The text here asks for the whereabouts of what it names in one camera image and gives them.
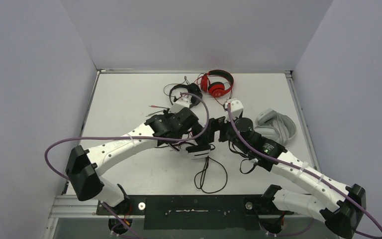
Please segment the grey white headphones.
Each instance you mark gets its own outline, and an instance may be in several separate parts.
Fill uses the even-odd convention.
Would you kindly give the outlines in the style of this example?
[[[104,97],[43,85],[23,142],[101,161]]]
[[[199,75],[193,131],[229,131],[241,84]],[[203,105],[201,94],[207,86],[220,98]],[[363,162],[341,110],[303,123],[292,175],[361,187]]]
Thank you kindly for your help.
[[[289,144],[296,135],[296,124],[287,115],[268,108],[254,121],[255,132],[283,146]]]

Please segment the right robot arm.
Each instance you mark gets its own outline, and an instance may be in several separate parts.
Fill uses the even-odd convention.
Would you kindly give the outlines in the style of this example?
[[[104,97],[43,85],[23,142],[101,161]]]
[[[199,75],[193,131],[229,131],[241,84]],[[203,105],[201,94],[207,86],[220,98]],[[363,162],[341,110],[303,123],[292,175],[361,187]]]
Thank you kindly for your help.
[[[262,208],[268,213],[276,210],[295,212],[323,222],[341,238],[351,239],[366,215],[366,191],[358,184],[349,186],[338,182],[298,159],[283,145],[269,139],[242,116],[243,106],[236,99],[225,103],[226,116],[209,120],[209,135],[220,133],[220,142],[229,142],[254,166],[284,177],[305,190],[295,193],[279,185],[271,185],[263,194]]]

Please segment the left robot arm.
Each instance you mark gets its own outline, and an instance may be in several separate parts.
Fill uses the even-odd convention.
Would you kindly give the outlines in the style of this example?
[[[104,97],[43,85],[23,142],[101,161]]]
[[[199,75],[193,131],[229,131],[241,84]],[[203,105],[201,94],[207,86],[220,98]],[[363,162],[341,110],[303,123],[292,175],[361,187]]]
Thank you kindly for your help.
[[[123,187],[112,184],[103,175],[139,152],[170,142],[181,142],[191,129],[196,128],[192,139],[204,134],[209,124],[199,124],[199,118],[188,105],[173,105],[162,114],[153,115],[137,128],[120,137],[109,137],[104,144],[83,149],[81,145],[71,150],[66,175],[81,202],[91,199],[107,204],[115,213],[128,210],[130,199]]]

